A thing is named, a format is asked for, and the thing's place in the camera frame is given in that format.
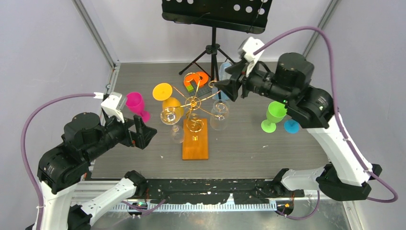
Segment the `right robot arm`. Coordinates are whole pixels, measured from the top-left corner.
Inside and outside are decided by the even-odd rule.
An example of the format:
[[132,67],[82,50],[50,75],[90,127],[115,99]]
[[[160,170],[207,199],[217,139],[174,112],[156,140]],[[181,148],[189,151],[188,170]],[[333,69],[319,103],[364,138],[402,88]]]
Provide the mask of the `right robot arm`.
[[282,103],[287,115],[317,140],[329,160],[312,170],[281,169],[271,182],[271,190],[282,197],[295,190],[318,190],[336,201],[367,199],[372,190],[368,170],[380,174],[382,168],[357,161],[339,130],[332,96],[310,85],[314,65],[293,52],[279,57],[275,72],[260,70],[261,65],[258,62],[248,71],[248,62],[242,60],[226,69],[229,79],[214,85],[231,101],[253,92]]

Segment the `clear wine glass front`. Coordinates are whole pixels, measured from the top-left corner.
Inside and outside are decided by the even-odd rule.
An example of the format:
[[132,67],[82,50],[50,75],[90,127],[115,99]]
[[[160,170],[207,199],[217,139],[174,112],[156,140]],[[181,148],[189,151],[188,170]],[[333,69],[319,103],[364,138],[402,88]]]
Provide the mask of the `clear wine glass front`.
[[214,130],[224,130],[228,124],[230,106],[227,100],[219,99],[213,103],[210,116],[210,126]]

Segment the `grey building plate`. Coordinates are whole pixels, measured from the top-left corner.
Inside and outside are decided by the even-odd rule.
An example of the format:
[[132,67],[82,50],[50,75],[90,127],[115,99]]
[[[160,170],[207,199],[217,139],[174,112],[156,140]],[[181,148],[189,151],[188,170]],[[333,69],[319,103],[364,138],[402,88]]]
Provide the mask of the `grey building plate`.
[[188,95],[194,96],[196,90],[197,90],[196,97],[204,97],[207,94],[212,94],[212,89],[207,85],[200,87],[198,89],[196,85],[192,85],[191,87],[187,88]]

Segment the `gold wire wine glass rack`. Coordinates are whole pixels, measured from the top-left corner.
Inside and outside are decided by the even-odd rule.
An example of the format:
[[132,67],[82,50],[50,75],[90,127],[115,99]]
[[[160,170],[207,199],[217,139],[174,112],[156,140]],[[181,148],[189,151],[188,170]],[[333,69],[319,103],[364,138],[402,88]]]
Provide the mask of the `gold wire wine glass rack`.
[[[210,88],[214,86],[215,80],[209,80],[206,85]],[[200,118],[197,114],[198,111],[203,111],[209,115],[210,112],[202,108],[204,101],[213,98],[220,91],[216,90],[210,96],[205,98],[196,97],[197,90],[194,96],[185,96],[184,104],[181,105],[184,109],[184,141],[182,143],[182,160],[184,161],[201,161],[209,159],[208,149],[208,120]]]

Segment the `orange wine glass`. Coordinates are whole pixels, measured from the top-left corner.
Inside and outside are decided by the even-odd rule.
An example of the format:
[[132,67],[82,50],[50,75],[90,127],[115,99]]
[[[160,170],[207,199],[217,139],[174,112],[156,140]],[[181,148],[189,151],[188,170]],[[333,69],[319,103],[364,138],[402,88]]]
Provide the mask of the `orange wine glass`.
[[167,118],[170,112],[175,112],[176,118],[181,118],[184,115],[184,109],[181,107],[180,101],[172,97],[173,87],[166,82],[159,83],[153,89],[153,98],[162,102],[161,118]]

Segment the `clear wine glass back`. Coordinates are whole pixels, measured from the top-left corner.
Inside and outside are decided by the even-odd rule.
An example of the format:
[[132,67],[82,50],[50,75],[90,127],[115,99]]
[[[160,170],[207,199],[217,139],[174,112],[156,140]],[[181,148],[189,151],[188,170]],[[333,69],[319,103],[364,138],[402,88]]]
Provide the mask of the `clear wine glass back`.
[[178,125],[178,122],[183,116],[183,112],[179,107],[167,107],[160,113],[161,121],[171,126],[170,137],[175,143],[184,141],[184,130]]

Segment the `clear wine glass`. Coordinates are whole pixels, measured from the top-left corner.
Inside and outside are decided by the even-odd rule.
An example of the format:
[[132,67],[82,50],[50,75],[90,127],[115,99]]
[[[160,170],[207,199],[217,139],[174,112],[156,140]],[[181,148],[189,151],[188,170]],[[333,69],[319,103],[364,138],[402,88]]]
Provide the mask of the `clear wine glass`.
[[171,126],[170,137],[175,143],[184,141],[184,130],[178,125],[178,122],[183,116],[183,112],[179,107],[167,107],[160,113],[161,121]]
[[227,100],[219,99],[213,103],[210,116],[210,126],[214,130],[224,130],[228,124],[230,106]]

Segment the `green wine glass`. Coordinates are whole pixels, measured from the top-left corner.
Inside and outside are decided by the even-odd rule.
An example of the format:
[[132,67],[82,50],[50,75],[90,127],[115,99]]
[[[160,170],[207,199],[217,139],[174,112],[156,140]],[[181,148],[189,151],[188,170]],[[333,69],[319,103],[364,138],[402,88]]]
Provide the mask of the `green wine glass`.
[[266,120],[261,123],[261,128],[266,133],[273,133],[276,130],[276,124],[282,121],[287,115],[285,104],[280,102],[271,102],[266,112]]

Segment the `pink wine glass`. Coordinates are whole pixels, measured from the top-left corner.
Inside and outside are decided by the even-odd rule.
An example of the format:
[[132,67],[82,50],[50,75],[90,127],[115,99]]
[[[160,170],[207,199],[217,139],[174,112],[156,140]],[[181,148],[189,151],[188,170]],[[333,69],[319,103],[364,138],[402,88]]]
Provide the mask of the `pink wine glass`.
[[131,92],[127,94],[125,105],[131,112],[140,116],[145,123],[150,120],[150,113],[145,110],[145,101],[141,93]]

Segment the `blue wine glass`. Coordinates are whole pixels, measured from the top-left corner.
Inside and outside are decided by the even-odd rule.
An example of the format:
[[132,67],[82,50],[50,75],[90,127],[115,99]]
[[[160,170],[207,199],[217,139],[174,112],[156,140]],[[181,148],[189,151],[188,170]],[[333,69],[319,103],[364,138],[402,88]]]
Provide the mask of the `blue wine glass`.
[[296,122],[295,120],[293,120],[293,119],[289,119],[289,120],[286,120],[285,122],[284,122],[284,124],[283,124],[283,127],[284,127],[284,130],[287,132],[287,133],[290,133],[290,134],[295,134],[295,133],[297,133],[299,130],[300,130],[300,125],[299,125],[299,123],[298,122]]

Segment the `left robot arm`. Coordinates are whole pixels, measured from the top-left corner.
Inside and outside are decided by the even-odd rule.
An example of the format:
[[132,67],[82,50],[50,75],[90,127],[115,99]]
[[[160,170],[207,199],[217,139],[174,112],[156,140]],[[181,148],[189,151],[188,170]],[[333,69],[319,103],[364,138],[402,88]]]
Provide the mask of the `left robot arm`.
[[121,144],[145,149],[157,134],[140,116],[105,125],[95,113],[81,113],[64,126],[61,144],[47,151],[38,163],[37,177],[42,191],[36,222],[32,230],[89,230],[119,202],[142,198],[147,180],[137,171],[129,171],[111,189],[82,205],[72,205],[73,193],[93,160]]

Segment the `black music stand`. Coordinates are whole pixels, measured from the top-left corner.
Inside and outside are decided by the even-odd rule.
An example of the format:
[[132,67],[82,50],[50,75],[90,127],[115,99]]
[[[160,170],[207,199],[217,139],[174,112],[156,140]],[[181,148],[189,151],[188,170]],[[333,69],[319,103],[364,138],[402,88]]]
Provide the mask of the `black music stand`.
[[164,0],[162,1],[162,18],[180,24],[208,26],[212,29],[211,44],[182,69],[188,68],[205,54],[211,56],[212,80],[219,80],[217,54],[221,53],[234,63],[216,42],[218,28],[258,35],[265,31],[272,1],[270,0]]

